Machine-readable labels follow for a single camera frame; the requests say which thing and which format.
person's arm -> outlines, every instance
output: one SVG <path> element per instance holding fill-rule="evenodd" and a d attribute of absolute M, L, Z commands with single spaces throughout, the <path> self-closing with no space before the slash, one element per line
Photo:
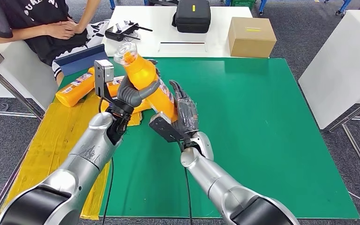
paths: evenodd
<path fill-rule="evenodd" d="M 100 4 L 100 0 L 88 0 L 85 11 L 83 12 L 83 15 L 81 17 L 81 20 L 79 21 L 78 26 L 75 29 L 76 34 L 80 34 L 86 29 L 86 26 L 92 20 L 94 13 L 96 12 L 99 4 Z"/>
<path fill-rule="evenodd" d="M 43 35 L 49 35 L 58 39 L 70 39 L 74 35 L 74 26 L 69 22 L 57 22 L 25 29 L 13 29 L 12 34 L 11 38 L 0 37 L 0 44 Z"/>

yellow cloth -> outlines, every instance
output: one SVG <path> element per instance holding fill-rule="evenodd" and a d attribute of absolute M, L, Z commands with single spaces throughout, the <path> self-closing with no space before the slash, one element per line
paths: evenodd
<path fill-rule="evenodd" d="M 50 104 L 2 209 L 18 194 L 37 185 L 59 167 L 88 127 L 91 118 L 97 114 L 98 102 L 99 98 L 91 92 L 85 100 L 81 99 L 71 108 L 65 107 L 57 99 Z M 135 113 L 128 125 L 139 125 L 141 118 L 141 112 Z M 108 170 L 109 163 L 96 179 L 81 218 L 98 220 Z"/>

cardboard box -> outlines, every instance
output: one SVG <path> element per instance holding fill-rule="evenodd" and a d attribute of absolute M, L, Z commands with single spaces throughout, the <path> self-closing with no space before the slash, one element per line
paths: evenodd
<path fill-rule="evenodd" d="M 269 19 L 233 17 L 228 31 L 230 55 L 267 58 L 277 39 Z"/>

black cable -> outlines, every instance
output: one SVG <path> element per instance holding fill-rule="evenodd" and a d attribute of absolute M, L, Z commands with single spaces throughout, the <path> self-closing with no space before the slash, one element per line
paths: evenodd
<path fill-rule="evenodd" d="M 103 102 L 103 97 L 100 97 L 100 101 L 98 102 L 98 112 L 101 113 L 101 103 Z"/>
<path fill-rule="evenodd" d="M 183 152 L 183 147 L 180 143 L 180 141 L 177 141 L 177 144 L 179 145 L 180 152 Z M 190 195 L 190 184 L 188 183 L 188 175 L 187 175 L 187 168 L 184 167 L 184 174 L 186 176 L 186 183 L 187 183 L 187 192 L 188 192 L 188 214 L 190 216 L 190 225 L 192 225 L 192 210 L 191 210 L 191 195 Z"/>
<path fill-rule="evenodd" d="M 111 188 L 113 187 L 113 178 L 114 178 L 114 158 L 111 157 L 111 182 L 110 182 L 110 188 L 108 189 L 108 196 L 107 196 L 107 202 L 105 202 L 105 209 L 103 214 L 103 222 L 101 225 L 104 225 L 105 222 L 105 216 L 107 214 L 108 209 L 108 202 L 110 201 L 110 195 L 111 195 Z"/>

black case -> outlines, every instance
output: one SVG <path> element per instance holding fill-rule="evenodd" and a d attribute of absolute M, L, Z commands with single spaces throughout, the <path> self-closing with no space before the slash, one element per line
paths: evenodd
<path fill-rule="evenodd" d="M 180 0 L 173 15 L 172 26 L 182 33 L 206 33 L 210 26 L 207 0 Z"/>

